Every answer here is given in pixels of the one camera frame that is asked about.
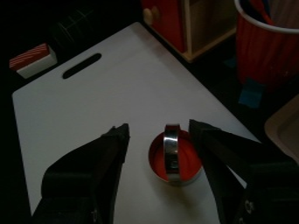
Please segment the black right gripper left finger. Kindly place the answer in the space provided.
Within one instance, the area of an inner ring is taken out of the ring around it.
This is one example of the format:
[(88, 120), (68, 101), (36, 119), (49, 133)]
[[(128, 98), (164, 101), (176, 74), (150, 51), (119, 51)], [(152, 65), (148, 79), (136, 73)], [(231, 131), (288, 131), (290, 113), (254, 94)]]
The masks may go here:
[(49, 166), (32, 224), (113, 224), (128, 142), (130, 128), (123, 124)]

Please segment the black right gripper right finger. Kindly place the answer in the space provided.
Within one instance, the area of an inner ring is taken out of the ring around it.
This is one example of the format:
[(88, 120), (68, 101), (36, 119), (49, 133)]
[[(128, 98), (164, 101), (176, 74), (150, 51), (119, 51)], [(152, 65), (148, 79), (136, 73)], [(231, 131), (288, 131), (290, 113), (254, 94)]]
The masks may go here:
[(280, 151), (190, 120), (220, 224), (299, 224), (299, 164)]

